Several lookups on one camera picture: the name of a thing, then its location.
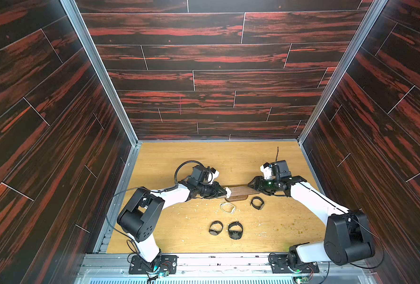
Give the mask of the dark wooden watch stand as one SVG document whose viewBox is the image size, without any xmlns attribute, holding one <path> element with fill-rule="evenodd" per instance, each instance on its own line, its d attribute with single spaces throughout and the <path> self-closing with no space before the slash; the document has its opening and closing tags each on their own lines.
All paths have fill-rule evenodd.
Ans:
<svg viewBox="0 0 420 284">
<path fill-rule="evenodd" d="M 236 201 L 244 201 L 248 198 L 250 195 L 257 195 L 259 194 L 258 191 L 250 188 L 249 186 L 243 185 L 243 186 L 231 186 L 229 187 L 231 189 L 231 197 L 228 199 L 225 199 L 227 202 L 236 202 Z"/>
</svg>

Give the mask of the black watch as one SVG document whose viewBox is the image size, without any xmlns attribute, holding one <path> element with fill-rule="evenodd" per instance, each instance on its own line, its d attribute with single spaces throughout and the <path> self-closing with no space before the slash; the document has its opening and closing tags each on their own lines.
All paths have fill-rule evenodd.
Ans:
<svg viewBox="0 0 420 284">
<path fill-rule="evenodd" d="M 265 205 L 265 202 L 264 202 L 264 200 L 261 197 L 254 196 L 254 197 L 252 197 L 252 199 L 250 201 L 250 205 L 253 208 L 255 208 L 256 210 L 259 210 L 260 211 L 260 210 L 263 209 L 263 207 Z"/>
<path fill-rule="evenodd" d="M 208 232 L 210 235 L 219 235 L 224 229 L 224 225 L 220 221 L 213 221 L 209 227 Z"/>
<path fill-rule="evenodd" d="M 232 222 L 228 225 L 228 235 L 230 239 L 239 240 L 244 232 L 243 225 L 239 221 Z"/>
</svg>

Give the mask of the white watch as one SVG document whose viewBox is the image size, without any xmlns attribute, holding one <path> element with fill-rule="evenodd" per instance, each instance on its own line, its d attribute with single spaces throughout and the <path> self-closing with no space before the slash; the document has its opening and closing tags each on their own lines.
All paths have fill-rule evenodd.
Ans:
<svg viewBox="0 0 420 284">
<path fill-rule="evenodd" d="M 236 206 L 230 202 L 224 202 L 220 204 L 220 210 L 227 214 L 233 214 L 236 211 Z"/>
<path fill-rule="evenodd" d="M 226 191 L 225 199 L 230 198 L 231 197 L 231 194 L 232 194 L 231 189 L 229 187 L 225 187 L 224 189 Z"/>
</svg>

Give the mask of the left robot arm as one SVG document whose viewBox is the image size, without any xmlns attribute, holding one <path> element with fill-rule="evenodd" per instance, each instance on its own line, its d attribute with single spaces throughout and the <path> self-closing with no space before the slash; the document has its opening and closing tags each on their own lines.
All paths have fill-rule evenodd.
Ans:
<svg viewBox="0 0 420 284">
<path fill-rule="evenodd" d="M 230 197 L 231 190 L 215 181 L 218 176 L 219 171 L 216 169 L 197 164 L 189 176 L 181 181 L 176 179 L 170 188 L 156 191 L 145 187 L 136 188 L 117 217 L 122 233 L 134 242 L 137 249 L 137 254 L 133 256 L 134 266 L 148 274 L 157 273 L 162 266 L 170 268 L 162 260 L 161 250 L 153 236 L 162 211 L 198 197 Z"/>
</svg>

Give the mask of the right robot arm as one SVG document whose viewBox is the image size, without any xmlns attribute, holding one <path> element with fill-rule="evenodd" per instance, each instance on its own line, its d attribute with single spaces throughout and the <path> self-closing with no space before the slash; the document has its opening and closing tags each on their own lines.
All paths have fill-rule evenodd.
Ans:
<svg viewBox="0 0 420 284">
<path fill-rule="evenodd" d="M 288 267 L 302 272 L 315 262 L 339 266 L 371 258 L 376 248 L 368 218 L 361 210 L 350 210 L 321 194 L 301 176 L 293 176 L 286 161 L 265 163 L 248 186 L 269 196 L 290 197 L 307 207 L 325 226 L 324 240 L 289 248 Z"/>
</svg>

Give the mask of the black watch by stand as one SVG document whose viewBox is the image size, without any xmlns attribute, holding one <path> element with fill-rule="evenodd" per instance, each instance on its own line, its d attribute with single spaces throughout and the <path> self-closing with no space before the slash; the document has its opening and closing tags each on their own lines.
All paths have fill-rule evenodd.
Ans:
<svg viewBox="0 0 420 284">
<path fill-rule="evenodd" d="M 254 197 L 252 197 L 252 199 L 250 201 L 250 205 L 253 208 L 255 208 L 256 210 L 259 210 L 260 211 L 260 210 L 263 209 L 263 207 L 265 205 L 265 202 L 264 202 L 264 200 L 261 197 L 254 196 Z"/>
</svg>

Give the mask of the white watch under stand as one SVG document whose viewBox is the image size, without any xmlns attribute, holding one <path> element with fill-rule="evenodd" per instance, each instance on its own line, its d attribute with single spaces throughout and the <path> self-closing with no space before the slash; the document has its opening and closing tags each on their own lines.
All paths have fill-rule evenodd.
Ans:
<svg viewBox="0 0 420 284">
<path fill-rule="evenodd" d="M 220 204 L 220 210 L 227 214 L 233 214 L 236 211 L 236 206 L 230 202 L 224 202 Z"/>
</svg>

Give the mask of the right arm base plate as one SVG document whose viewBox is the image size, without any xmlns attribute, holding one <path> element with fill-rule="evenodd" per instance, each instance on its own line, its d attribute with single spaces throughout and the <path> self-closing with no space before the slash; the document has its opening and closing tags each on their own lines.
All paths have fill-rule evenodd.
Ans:
<svg viewBox="0 0 420 284">
<path fill-rule="evenodd" d="M 303 263 L 293 253 L 270 253 L 268 255 L 268 262 L 271 270 L 275 274 L 280 273 L 319 273 L 319 267 L 316 263 Z"/>
</svg>

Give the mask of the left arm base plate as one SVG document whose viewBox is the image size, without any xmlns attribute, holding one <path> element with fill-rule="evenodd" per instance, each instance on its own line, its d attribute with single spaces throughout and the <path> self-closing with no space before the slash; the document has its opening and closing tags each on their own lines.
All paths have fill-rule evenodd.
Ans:
<svg viewBox="0 0 420 284">
<path fill-rule="evenodd" d="M 177 270 L 177 255 L 159 254 L 152 262 L 147 262 L 139 255 L 133 255 L 128 273 L 130 275 L 158 275 L 166 277 L 174 275 Z"/>
</svg>

